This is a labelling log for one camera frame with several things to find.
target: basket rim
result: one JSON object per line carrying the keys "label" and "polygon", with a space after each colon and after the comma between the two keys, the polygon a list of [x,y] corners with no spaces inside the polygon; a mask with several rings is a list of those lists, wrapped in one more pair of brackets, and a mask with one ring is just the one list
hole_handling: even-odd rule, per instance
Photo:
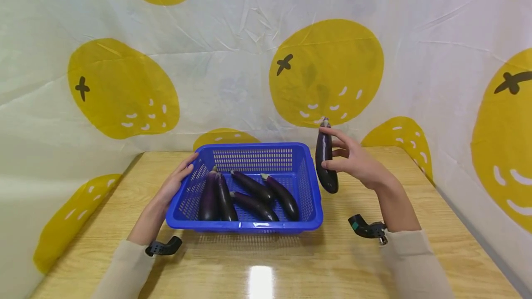
{"label": "basket rim", "polygon": [[[190,175],[186,176],[184,180],[181,181],[181,186],[179,187],[178,192],[172,198],[168,212],[166,214],[166,222],[169,227],[174,229],[192,229],[199,231],[217,231],[221,230],[238,231],[248,230],[248,231],[293,231],[293,232],[302,232],[302,231],[312,231],[318,229],[323,223],[323,208],[321,205],[321,190],[318,184],[318,177],[314,168],[314,160],[310,154],[310,148],[308,145],[301,142],[266,142],[266,143],[218,143],[218,144],[205,144],[196,149],[196,152],[201,152],[205,149],[229,149],[229,148],[249,148],[249,147],[276,147],[282,148],[283,146],[298,146],[303,149],[304,158],[307,159],[307,174],[309,176],[310,186],[312,190],[312,203],[315,208],[315,218],[310,221],[284,221],[284,222],[253,222],[253,221],[236,221],[236,222],[227,222],[227,221],[178,221],[173,218],[173,213],[178,207],[178,202],[181,199],[183,192],[185,191],[183,187],[186,187],[190,180]],[[194,167],[200,161],[199,158],[196,158],[192,164]]]}

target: blue plastic basket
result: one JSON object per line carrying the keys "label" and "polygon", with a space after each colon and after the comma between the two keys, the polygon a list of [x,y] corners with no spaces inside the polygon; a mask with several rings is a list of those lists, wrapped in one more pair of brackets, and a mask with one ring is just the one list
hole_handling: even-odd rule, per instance
{"label": "blue plastic basket", "polygon": [[[169,206],[168,226],[198,232],[238,233],[300,233],[321,226],[320,187],[308,146],[297,142],[208,144],[196,152],[199,156],[193,162],[194,170],[183,180]],[[207,173],[215,165],[223,173],[230,191],[248,194],[232,179],[231,170],[241,171],[260,183],[263,183],[260,173],[274,177],[294,195],[300,209],[300,221],[288,221],[277,201],[274,211],[279,216],[278,222],[259,221],[238,205],[235,209],[239,221],[199,221],[200,197]]]}

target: wooden table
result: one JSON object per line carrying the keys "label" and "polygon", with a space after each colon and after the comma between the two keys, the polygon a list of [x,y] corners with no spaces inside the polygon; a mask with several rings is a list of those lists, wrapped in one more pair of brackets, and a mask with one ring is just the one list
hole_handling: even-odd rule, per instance
{"label": "wooden table", "polygon": [[[519,298],[410,157],[399,148],[368,148],[405,185],[457,298]],[[88,298],[120,240],[167,175],[189,153],[148,152],[132,163],[33,299]],[[395,298],[377,240],[356,236],[347,222],[360,213],[380,221],[373,191],[346,174],[340,190],[322,191],[325,220],[298,236],[200,234],[163,226],[185,245],[159,257],[140,298]]]}

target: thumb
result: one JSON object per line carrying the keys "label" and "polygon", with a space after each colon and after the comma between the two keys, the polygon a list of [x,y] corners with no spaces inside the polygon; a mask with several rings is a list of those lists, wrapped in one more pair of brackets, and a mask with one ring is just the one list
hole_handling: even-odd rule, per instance
{"label": "thumb", "polygon": [[345,160],[340,158],[323,161],[321,167],[336,172],[347,172]]}

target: finger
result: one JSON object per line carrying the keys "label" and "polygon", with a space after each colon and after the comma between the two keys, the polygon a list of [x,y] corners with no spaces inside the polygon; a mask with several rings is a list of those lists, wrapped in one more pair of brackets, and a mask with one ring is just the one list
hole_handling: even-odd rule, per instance
{"label": "finger", "polygon": [[192,170],[194,170],[194,165],[190,164],[189,166],[185,167],[181,172],[175,175],[175,179],[178,181],[183,180],[186,176],[188,176]]}
{"label": "finger", "polygon": [[354,150],[358,146],[358,143],[352,138],[350,138],[349,136],[347,136],[343,131],[336,130],[334,128],[329,128],[329,127],[320,127],[320,132],[324,132],[325,134],[336,136],[340,141],[345,143],[345,145],[347,146],[347,149]]}
{"label": "finger", "polygon": [[174,172],[172,172],[172,175],[173,174],[177,174],[177,173],[181,172],[182,170],[184,170],[189,165],[190,162],[192,162],[193,160],[195,160],[198,157],[198,155],[199,154],[196,152],[196,153],[193,153],[192,155],[189,155],[188,157],[186,157],[185,160],[183,160],[183,162],[181,162],[181,164],[179,164],[175,168]]}
{"label": "finger", "polygon": [[321,167],[326,170],[333,170],[336,172],[346,172],[347,171],[347,162],[344,159],[337,158],[331,159],[328,161],[323,161]]}
{"label": "finger", "polygon": [[349,158],[349,152],[346,149],[336,149],[332,151],[332,156]]}
{"label": "finger", "polygon": [[332,141],[332,146],[333,146],[333,147],[337,147],[337,148],[347,149],[347,146],[345,145],[345,143],[343,143],[343,142],[340,141],[340,140],[333,140],[333,141]]}

